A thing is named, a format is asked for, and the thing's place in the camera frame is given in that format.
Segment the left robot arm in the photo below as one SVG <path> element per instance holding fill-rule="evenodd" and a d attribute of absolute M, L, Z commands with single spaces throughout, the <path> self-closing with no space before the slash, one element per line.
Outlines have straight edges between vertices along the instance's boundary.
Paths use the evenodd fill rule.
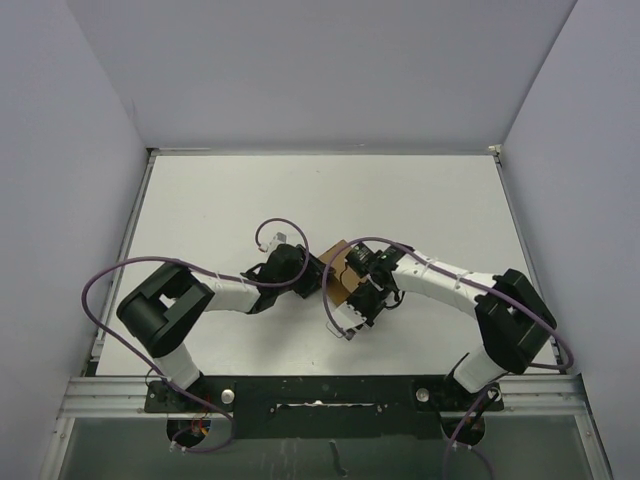
<path fill-rule="evenodd" d="M 209 311 L 258 314 L 289 291 L 305 299 L 320 289 L 324 269 L 305 247 L 289 244 L 278 245 L 239 282 L 199 280 L 188 267 L 166 262 L 120 302 L 116 315 L 172 381 L 169 401 L 190 411 L 201 403 L 203 386 L 184 340 L 199 317 Z"/>

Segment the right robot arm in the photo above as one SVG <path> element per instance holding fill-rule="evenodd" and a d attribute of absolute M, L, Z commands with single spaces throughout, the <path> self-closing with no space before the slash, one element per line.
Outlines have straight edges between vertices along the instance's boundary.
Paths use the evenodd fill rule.
<path fill-rule="evenodd" d="M 346 265 L 364 280 L 335 311 L 335 323 L 348 339 L 407 293 L 457 309 L 476 321 L 481 345 L 465 354 L 444 385 L 446 400 L 469 407 L 488 384 L 522 374 L 534 363 L 557 322 L 529 279 L 509 269 L 498 275 L 472 272 L 429 258 L 409 247 L 373 251 L 357 243 Z"/>

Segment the brown cardboard box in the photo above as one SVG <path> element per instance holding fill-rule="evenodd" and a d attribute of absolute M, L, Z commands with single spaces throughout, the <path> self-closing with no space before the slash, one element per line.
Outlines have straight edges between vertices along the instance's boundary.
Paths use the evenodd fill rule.
<path fill-rule="evenodd" d="M 339 307 L 343 304 L 358 286 L 364 282 L 364 278 L 360 277 L 346 263 L 346 255 L 351 250 L 351 247 L 347 247 L 331 263 L 331 270 L 327 280 L 327 296 L 330 304 L 334 307 Z"/>

